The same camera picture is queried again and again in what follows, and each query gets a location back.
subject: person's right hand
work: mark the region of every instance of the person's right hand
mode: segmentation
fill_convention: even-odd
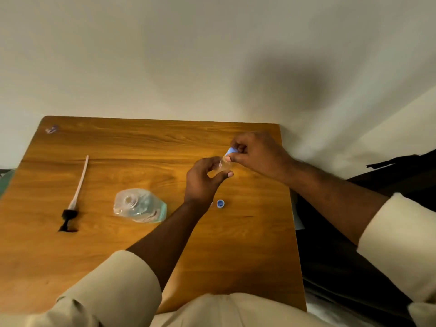
[[[227,161],[236,162],[282,183],[286,182],[286,175],[295,160],[268,132],[238,134],[233,138],[231,146],[238,153],[228,154]]]

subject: person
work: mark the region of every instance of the person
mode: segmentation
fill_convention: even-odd
[[[413,300],[409,312],[417,326],[436,326],[434,212],[399,193],[388,198],[299,162],[268,133],[242,133],[231,145],[238,152],[228,160],[303,196]],[[203,295],[176,312],[155,315],[192,230],[220,184],[233,175],[227,170],[210,178],[208,171],[219,161],[197,161],[186,177],[184,203],[171,217],[127,250],[114,253],[61,295],[52,309],[3,316],[2,326],[329,326],[299,309],[239,293]]]

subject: person's left hand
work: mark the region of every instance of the person's left hand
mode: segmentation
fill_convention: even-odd
[[[233,176],[230,170],[221,171],[209,178],[208,172],[218,168],[220,157],[202,158],[195,162],[186,174],[185,203],[196,203],[206,212],[214,199],[221,183]]]

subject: beige sleeve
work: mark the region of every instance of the beige sleeve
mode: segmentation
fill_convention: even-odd
[[[138,256],[117,251],[68,289],[49,311],[0,316],[1,326],[149,326],[162,300],[156,275]]]
[[[414,302],[418,326],[436,326],[436,213],[394,194],[369,223],[357,252]]]

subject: small blue cap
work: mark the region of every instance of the small blue cap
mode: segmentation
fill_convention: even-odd
[[[230,153],[237,153],[237,152],[238,152],[237,149],[235,149],[235,148],[233,148],[233,147],[230,147],[230,148],[227,150],[225,156],[227,156],[227,155],[230,154]]]

